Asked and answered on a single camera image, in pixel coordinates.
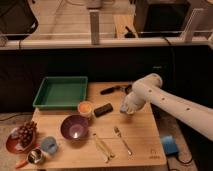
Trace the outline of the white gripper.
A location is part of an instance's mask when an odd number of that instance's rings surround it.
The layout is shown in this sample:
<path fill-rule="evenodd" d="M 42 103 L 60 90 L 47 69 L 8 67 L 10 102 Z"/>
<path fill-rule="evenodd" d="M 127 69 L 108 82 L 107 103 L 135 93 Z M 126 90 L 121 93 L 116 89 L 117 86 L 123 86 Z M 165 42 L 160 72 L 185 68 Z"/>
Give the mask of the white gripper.
<path fill-rule="evenodd" d="M 139 98 L 134 92 L 129 93 L 124 99 L 126 113 L 129 115 L 142 109 L 146 101 Z"/>

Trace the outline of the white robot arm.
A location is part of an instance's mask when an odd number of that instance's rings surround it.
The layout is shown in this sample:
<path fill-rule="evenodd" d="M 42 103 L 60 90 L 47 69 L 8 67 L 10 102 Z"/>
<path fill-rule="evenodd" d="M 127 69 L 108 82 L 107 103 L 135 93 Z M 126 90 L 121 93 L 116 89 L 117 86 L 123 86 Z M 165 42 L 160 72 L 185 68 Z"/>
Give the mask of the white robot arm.
<path fill-rule="evenodd" d="M 134 114 L 149 102 L 213 141 L 213 109 L 170 94 L 161 89 L 162 84 L 156 73 L 136 80 L 124 99 L 126 113 Z"/>

